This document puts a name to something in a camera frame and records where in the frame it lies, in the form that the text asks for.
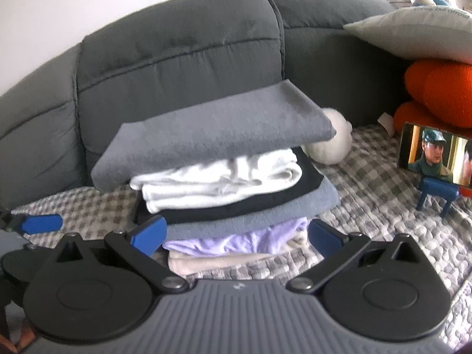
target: folded gray towel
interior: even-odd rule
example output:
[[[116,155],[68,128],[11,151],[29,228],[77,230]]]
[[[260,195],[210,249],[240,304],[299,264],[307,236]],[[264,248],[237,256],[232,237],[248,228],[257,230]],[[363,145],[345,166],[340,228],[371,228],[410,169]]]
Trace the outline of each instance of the folded gray towel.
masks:
[[[289,80],[122,124],[91,171],[109,191],[138,174],[330,140],[322,110]]]
[[[209,222],[188,222],[167,226],[166,239],[220,238],[264,229],[299,217],[314,217],[334,208],[339,202],[337,190],[324,177],[318,189],[272,209]]]

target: gray sofa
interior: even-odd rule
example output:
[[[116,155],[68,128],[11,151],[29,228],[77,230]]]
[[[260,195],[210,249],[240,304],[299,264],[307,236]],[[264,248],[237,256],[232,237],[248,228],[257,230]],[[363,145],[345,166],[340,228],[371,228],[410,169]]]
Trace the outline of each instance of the gray sofa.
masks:
[[[123,122],[285,78],[353,126],[373,124],[407,100],[408,65],[342,26],[391,10],[383,0],[170,0],[111,23],[0,97],[0,205],[91,185]]]

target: orange pillow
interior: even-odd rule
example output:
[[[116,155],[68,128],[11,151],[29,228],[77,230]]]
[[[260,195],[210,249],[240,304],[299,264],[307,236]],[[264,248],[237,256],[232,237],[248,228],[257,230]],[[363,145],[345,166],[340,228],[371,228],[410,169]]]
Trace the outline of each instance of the orange pillow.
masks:
[[[424,105],[416,101],[405,102],[396,110],[395,115],[393,116],[393,125],[398,133],[402,132],[403,124],[405,122],[422,126],[431,126],[432,128],[451,132],[455,135],[472,138],[472,129],[458,128],[447,124],[431,114]]]
[[[438,119],[456,127],[472,128],[472,65],[415,61],[405,73],[405,87]]]

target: smartphone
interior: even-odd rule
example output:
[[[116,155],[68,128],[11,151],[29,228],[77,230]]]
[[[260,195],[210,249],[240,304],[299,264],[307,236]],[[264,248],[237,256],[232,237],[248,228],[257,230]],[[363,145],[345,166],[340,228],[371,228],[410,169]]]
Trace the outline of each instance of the smartphone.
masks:
[[[472,140],[429,126],[405,123],[397,166],[471,187]]]

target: man in green cap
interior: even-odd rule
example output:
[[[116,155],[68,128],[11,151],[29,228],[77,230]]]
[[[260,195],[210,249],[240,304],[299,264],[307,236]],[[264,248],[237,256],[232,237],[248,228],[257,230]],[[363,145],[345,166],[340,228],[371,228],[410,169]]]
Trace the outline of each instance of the man in green cap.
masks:
[[[434,129],[425,129],[422,134],[421,148],[423,153],[415,162],[408,165],[408,169],[424,176],[453,182],[453,174],[442,163],[442,155],[446,140],[443,134]]]

